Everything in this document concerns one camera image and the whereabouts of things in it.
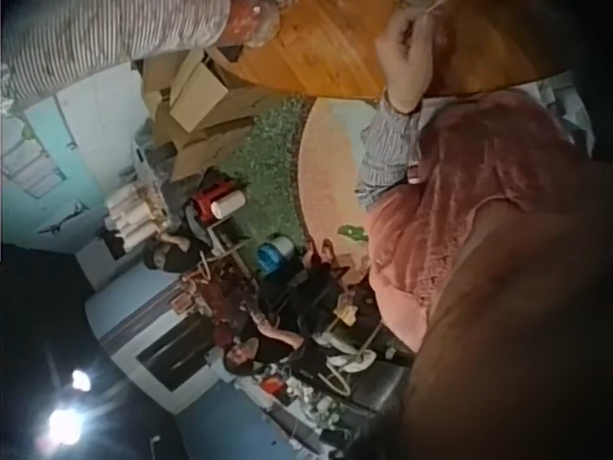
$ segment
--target wooden table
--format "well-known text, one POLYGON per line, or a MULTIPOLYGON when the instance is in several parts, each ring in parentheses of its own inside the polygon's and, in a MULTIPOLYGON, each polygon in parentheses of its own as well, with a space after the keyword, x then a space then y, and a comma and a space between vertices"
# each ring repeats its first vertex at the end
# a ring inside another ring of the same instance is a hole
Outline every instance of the wooden table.
MULTIPOLYGON (((544 0, 447 0, 429 96, 458 95, 540 80, 564 70, 544 0)), ((254 84, 315 97, 378 98, 384 86, 374 40, 398 0, 296 0, 279 35, 245 49, 237 63, 213 58, 254 84)))

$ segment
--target round rug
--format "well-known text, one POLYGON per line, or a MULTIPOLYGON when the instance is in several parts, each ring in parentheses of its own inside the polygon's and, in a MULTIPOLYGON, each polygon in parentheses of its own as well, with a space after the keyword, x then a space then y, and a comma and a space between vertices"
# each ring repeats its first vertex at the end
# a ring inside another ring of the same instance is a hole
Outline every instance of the round rug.
POLYGON ((318 99, 310 110, 298 155, 297 181, 307 232, 318 247, 334 244, 344 281, 357 283, 367 272, 364 210, 355 198, 359 164, 364 157, 362 130, 375 109, 361 101, 318 99))

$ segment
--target bright light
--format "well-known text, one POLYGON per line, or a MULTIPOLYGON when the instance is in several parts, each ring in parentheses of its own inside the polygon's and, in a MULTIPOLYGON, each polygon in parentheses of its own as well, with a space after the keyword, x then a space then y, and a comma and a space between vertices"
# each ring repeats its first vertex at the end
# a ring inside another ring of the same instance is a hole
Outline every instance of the bright light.
POLYGON ((73 372, 73 388, 87 393, 92 389, 92 381, 83 371, 77 370, 73 372))
POLYGON ((49 437, 65 446, 77 443, 82 428, 83 418, 73 409, 58 409, 49 417, 49 437))

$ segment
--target cardboard box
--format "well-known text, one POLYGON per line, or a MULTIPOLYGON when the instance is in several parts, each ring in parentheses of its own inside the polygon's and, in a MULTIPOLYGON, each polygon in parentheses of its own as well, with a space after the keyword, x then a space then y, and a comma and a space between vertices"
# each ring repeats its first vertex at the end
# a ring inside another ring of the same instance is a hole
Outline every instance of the cardboard box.
POLYGON ((161 102, 153 119, 153 143, 156 147, 172 142, 177 151, 208 137, 203 129, 189 133, 170 115, 168 101, 161 102))
POLYGON ((164 53, 143 59, 140 65, 136 65, 142 79, 143 101, 153 120, 155 120, 158 105, 169 99, 170 86, 189 53, 189 51, 164 53))
POLYGON ((143 60, 143 89, 145 93, 170 88, 189 51, 164 53, 143 60))
POLYGON ((226 158, 240 147, 253 125, 253 118, 242 118, 209 128, 206 139, 177 153, 170 181, 204 171, 226 158))
POLYGON ((218 68, 203 50, 192 50, 170 86, 170 114, 188 132, 253 117, 281 98, 218 68))

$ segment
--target pink shirt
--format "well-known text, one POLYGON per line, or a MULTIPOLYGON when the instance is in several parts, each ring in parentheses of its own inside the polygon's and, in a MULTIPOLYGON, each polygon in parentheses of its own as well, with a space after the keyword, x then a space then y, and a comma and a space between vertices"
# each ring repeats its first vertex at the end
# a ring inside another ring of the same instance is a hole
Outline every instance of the pink shirt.
POLYGON ((383 321, 413 351, 479 207, 505 199, 526 213, 563 212, 560 191, 587 161, 545 109, 510 91, 446 108, 419 142, 425 181, 383 194, 365 226, 383 321))

